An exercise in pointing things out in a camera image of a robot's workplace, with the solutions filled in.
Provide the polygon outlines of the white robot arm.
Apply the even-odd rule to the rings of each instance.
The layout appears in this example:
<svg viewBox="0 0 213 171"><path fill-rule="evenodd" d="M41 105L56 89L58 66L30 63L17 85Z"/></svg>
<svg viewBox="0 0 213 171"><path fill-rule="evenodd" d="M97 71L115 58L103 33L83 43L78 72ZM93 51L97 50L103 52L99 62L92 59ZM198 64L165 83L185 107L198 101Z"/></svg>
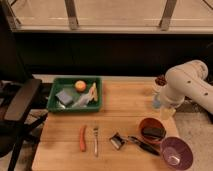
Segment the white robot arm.
<svg viewBox="0 0 213 171"><path fill-rule="evenodd" d="M186 97L202 106L213 116L213 86L205 81L208 67L201 60L176 65L165 74L166 85L159 93L162 106L178 108Z"/></svg>

